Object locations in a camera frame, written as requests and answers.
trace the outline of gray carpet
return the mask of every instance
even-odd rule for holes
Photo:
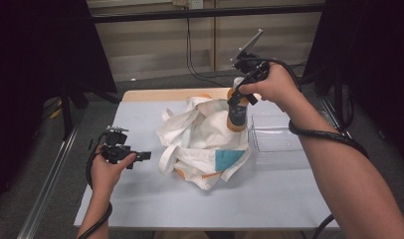
[[[238,73],[231,71],[218,75],[235,76],[236,74]],[[231,87],[232,79],[234,77],[227,76],[211,80],[224,87]],[[118,94],[113,95],[118,98],[129,90],[217,87],[209,82],[195,80],[190,75],[122,82],[116,85]],[[303,92],[319,108],[312,87],[304,87]],[[85,110],[73,108],[74,119],[81,115],[81,111],[85,111],[84,118],[78,125],[75,143],[67,156],[35,238],[74,238],[76,235],[77,228],[72,225],[87,185],[85,165],[90,153],[89,144],[92,138],[96,139],[101,131],[112,123],[117,109],[117,105],[105,102],[92,94],[88,94],[87,98],[90,100],[90,105]],[[349,131],[367,149],[371,161],[387,180],[404,213],[404,161],[396,147],[379,136],[379,128],[359,105],[355,106],[354,121]],[[34,140],[34,146],[28,153],[28,163],[15,178],[10,190],[0,198],[0,238],[16,238],[19,234],[62,145],[63,133],[62,117],[43,120]],[[146,239],[151,238],[151,235],[152,232],[148,231],[110,230],[110,238]],[[306,232],[305,235],[309,238],[312,232]],[[230,233],[212,234],[212,238],[228,237]],[[320,238],[343,238],[343,235],[339,231],[324,232]]]

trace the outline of bottle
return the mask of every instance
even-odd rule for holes
[[[227,100],[230,100],[232,94],[236,91],[237,86],[244,80],[244,78],[236,78],[231,88],[227,93]],[[232,107],[229,106],[229,112],[227,117],[227,128],[234,132],[240,132],[246,129],[248,121],[248,109],[249,101],[246,98],[242,98],[238,105]]]

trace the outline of canvas bag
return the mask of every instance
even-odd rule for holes
[[[156,133],[167,148],[158,169],[164,175],[175,169],[186,181],[209,190],[220,178],[228,181],[249,158],[248,130],[227,128],[225,100],[193,97],[186,104],[183,114],[162,113],[164,125]]]

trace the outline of wall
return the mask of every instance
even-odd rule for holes
[[[106,7],[109,0],[89,0],[89,5],[94,15],[180,10],[180,7],[166,1]],[[323,1],[205,0],[204,8],[318,2]],[[197,72],[232,70],[230,59],[237,55],[238,48],[245,45],[258,29],[263,29],[264,34],[255,47],[255,53],[289,64],[306,61],[319,18],[320,13],[301,13],[190,19],[192,64]],[[188,73],[185,19],[104,23],[97,24],[97,29],[117,82]]]

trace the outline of transparent plastic box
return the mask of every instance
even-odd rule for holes
[[[253,114],[250,146],[256,164],[270,169],[310,168],[297,135],[289,131],[287,115]]]

